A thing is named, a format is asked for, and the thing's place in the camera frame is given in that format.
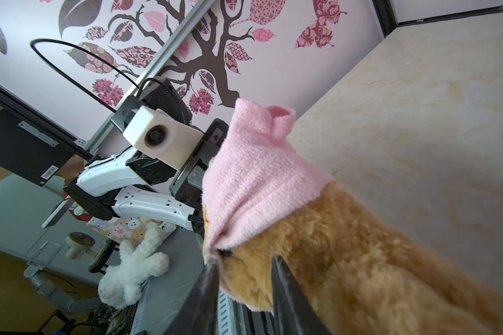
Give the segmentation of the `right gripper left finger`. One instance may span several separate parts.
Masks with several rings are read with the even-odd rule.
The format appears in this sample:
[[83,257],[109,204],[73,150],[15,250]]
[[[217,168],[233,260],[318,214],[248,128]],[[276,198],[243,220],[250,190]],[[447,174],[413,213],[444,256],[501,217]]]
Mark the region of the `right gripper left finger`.
[[210,259],[191,289],[179,313],[164,335],[211,335],[217,333],[219,266]]

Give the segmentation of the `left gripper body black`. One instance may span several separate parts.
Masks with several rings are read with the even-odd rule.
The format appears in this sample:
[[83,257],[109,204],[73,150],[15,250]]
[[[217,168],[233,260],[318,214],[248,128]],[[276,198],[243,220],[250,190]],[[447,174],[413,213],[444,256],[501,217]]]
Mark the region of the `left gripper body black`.
[[[121,119],[117,125],[120,126],[122,134],[142,106],[160,110],[174,120],[201,131],[193,126],[191,109],[182,101],[181,96],[167,78],[145,79],[137,93],[126,98],[116,114]],[[169,181],[170,194],[178,202],[194,210],[192,214],[185,215],[185,220],[190,224],[191,230],[200,235],[204,233],[201,209],[203,176],[210,160],[225,140],[228,128],[225,121],[215,119],[207,131],[202,131],[203,138],[181,170],[175,170],[159,159],[151,159],[132,145],[135,152],[125,161],[128,169],[134,171],[139,177],[138,184],[153,186]]]

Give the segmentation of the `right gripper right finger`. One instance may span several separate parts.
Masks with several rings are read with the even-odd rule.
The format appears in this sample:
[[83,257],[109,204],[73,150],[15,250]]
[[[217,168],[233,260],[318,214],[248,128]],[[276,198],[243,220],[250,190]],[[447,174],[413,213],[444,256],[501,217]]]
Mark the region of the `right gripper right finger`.
[[282,256],[272,258],[271,281],[276,334],[330,334],[315,314]]

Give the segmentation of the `pink knitted bear sweater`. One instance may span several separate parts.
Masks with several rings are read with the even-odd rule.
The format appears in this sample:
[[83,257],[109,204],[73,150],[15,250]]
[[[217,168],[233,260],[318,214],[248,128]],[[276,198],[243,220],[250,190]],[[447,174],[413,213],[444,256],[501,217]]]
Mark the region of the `pink knitted bear sweater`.
[[273,256],[312,286],[336,245],[335,183],[289,144],[294,121],[293,110],[238,100],[203,179],[203,256],[220,262],[225,293],[259,311],[272,307]]

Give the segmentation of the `brown teddy bear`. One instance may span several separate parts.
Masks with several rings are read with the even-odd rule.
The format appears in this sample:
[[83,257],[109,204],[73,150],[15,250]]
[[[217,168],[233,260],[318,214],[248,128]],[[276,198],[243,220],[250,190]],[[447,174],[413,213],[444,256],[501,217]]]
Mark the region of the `brown teddy bear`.
[[503,334],[503,296],[378,220],[336,183],[222,257],[220,284],[272,311],[281,256],[331,334]]

